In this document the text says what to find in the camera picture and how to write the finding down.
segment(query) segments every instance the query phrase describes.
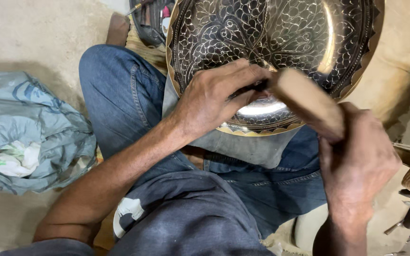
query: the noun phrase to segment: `knee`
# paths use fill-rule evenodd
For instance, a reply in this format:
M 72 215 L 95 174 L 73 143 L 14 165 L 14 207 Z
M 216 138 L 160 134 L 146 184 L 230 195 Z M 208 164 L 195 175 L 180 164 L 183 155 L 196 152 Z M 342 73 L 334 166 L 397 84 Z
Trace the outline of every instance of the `knee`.
M 78 72 L 80 79 L 88 78 L 95 71 L 99 69 L 99 66 L 104 64 L 106 58 L 104 57 L 107 45 L 95 45 L 88 48 L 80 58 L 78 64 Z

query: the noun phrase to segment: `wooden handle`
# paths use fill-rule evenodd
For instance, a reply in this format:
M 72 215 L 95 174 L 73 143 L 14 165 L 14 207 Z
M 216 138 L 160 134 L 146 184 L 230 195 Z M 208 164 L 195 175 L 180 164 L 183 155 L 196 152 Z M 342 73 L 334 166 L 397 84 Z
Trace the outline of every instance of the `wooden handle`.
M 331 144 L 344 139 L 341 108 L 304 73 L 293 68 L 279 69 L 269 86 L 277 98 Z

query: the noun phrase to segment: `sack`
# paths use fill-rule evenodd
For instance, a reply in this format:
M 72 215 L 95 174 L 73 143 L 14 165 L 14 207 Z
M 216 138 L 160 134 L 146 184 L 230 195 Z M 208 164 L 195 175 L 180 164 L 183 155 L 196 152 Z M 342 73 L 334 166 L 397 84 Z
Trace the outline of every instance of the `sack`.
M 13 143 L 25 148 L 40 144 L 38 166 L 31 174 L 0 172 L 0 190 L 15 195 L 65 187 L 95 162 L 96 138 L 82 114 L 27 73 L 0 72 L 0 152 Z M 30 168 L 37 165 L 27 161 Z M 80 167 L 68 169 L 72 162 Z

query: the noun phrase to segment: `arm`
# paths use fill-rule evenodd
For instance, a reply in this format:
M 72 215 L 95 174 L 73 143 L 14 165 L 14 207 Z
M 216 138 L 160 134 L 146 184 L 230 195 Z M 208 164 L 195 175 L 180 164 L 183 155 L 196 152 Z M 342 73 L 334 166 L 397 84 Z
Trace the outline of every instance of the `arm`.
M 330 145 L 319 138 L 319 159 L 328 218 L 316 235 L 315 256 L 364 256 L 366 226 L 373 216 L 375 195 L 401 166 L 380 121 L 369 110 L 341 104 L 347 139 Z
M 259 97 L 251 90 L 227 100 L 239 88 L 269 77 L 268 70 L 245 59 L 197 72 L 171 115 L 68 186 L 37 227 L 34 241 L 71 238 L 91 245 L 101 221 L 144 172 Z

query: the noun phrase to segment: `finger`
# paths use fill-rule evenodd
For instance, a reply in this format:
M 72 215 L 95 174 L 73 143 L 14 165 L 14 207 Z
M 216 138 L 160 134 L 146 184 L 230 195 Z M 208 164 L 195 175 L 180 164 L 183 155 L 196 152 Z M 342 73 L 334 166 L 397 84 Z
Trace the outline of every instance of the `finger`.
M 231 73 L 235 73 L 245 67 L 249 67 L 249 61 L 245 58 L 241 58 L 236 61 L 229 62 L 221 67 L 210 70 L 214 71 L 217 76 L 225 76 Z
M 246 91 L 227 103 L 225 112 L 227 115 L 234 115 L 240 108 L 247 106 L 249 103 L 257 100 L 261 95 L 261 91 L 249 90 Z
M 252 64 L 235 73 L 226 75 L 220 83 L 224 86 L 223 93 L 231 95 L 240 88 L 254 84 L 257 81 L 269 79 L 271 76 L 272 73 L 268 69 Z
M 319 162 L 322 170 L 322 176 L 326 178 L 330 175 L 330 170 L 333 161 L 333 147 L 324 137 L 319 137 Z

